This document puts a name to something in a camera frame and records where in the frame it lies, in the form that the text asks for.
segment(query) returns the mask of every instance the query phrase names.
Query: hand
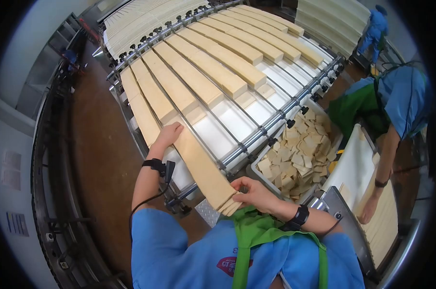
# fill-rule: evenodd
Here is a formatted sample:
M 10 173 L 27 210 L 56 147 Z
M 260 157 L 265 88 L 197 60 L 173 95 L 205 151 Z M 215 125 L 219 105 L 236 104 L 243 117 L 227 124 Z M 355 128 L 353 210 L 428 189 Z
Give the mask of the hand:
M 378 200 L 380 199 L 380 194 L 382 193 L 382 191 L 383 188 L 374 188 L 372 195 L 365 203 L 361 216 L 358 217 L 358 220 L 361 224 L 365 225 L 371 221 L 372 217 L 374 216 L 375 210 L 377 209 Z
M 242 186 L 247 187 L 247 194 L 236 194 L 232 199 L 235 202 L 241 202 L 244 207 L 254 205 L 261 213 L 273 214 L 279 202 L 283 202 L 268 191 L 262 183 L 249 177 L 240 177 L 231 182 L 231 186 L 234 190 L 240 190 Z
M 156 141 L 152 144 L 151 149 L 155 147 L 165 151 L 167 147 L 171 146 L 178 139 L 183 129 L 184 126 L 178 122 L 164 126 Z

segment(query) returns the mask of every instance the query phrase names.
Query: brown floor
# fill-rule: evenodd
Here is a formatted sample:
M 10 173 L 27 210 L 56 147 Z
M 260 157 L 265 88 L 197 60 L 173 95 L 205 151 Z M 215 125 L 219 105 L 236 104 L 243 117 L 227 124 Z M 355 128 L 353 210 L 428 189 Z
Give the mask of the brown floor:
M 83 56 L 88 67 L 73 94 L 74 175 L 82 208 L 87 216 L 96 218 L 91 227 L 94 241 L 113 273 L 127 273 L 123 281 L 130 286 L 128 217 L 142 159 L 109 92 L 107 72 L 91 56 L 94 50 L 88 42 Z M 210 230 L 195 210 L 179 222 L 190 243 Z

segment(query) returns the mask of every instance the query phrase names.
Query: sticker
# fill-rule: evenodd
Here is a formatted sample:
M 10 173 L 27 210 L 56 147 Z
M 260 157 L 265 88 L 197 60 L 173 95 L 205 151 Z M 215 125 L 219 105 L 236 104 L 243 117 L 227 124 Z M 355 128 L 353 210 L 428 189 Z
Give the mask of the sticker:
M 7 229 L 13 235 L 28 237 L 27 224 L 25 224 L 25 215 L 12 212 L 6 212 Z
M 14 190 L 20 190 L 20 172 L 3 167 L 1 183 Z
M 231 277 L 234 277 L 234 270 L 235 270 L 235 261 L 237 260 L 237 257 L 226 257 L 218 261 L 218 264 L 216 266 L 221 269 L 224 273 L 228 274 Z M 248 267 L 252 267 L 253 260 L 250 260 L 248 263 Z
M 4 150 L 3 154 L 3 165 L 14 169 L 14 170 L 20 170 L 20 164 L 22 161 L 22 155 L 19 153 L 16 153 L 11 150 Z

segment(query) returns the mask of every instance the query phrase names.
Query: green apron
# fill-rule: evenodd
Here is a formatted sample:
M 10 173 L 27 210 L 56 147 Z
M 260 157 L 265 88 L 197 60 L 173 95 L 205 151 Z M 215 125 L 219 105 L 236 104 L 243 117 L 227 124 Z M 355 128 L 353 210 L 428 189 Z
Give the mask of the green apron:
M 371 135 L 377 139 L 388 131 L 390 120 L 383 106 L 377 103 L 374 84 L 368 84 L 353 93 L 342 95 L 330 101 L 329 118 L 342 131 L 343 136 L 349 139 L 353 132 L 354 123 L 362 117 L 369 126 Z
M 279 229 L 282 222 L 275 220 L 269 214 L 262 214 L 254 206 L 249 206 L 236 211 L 231 217 L 234 221 L 235 234 L 237 235 L 238 253 L 235 263 L 233 289 L 243 289 L 247 286 L 248 263 L 250 261 L 250 248 L 273 242 L 282 236 L 291 236 L 296 233 L 307 234 L 319 246 L 319 288 L 327 289 L 328 263 L 326 247 L 311 232 L 282 231 Z

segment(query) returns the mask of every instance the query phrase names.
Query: blue cap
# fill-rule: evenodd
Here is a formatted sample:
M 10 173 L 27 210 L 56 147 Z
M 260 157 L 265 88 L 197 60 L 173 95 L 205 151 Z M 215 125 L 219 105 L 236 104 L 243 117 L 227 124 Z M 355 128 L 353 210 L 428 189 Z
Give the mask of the blue cap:
M 383 8 L 382 6 L 380 6 L 380 5 L 376 5 L 375 8 L 377 9 L 377 11 L 379 11 L 380 13 L 382 13 L 382 15 L 384 15 L 384 16 L 387 16 L 387 15 L 388 15 L 387 10 L 385 10 L 385 8 Z

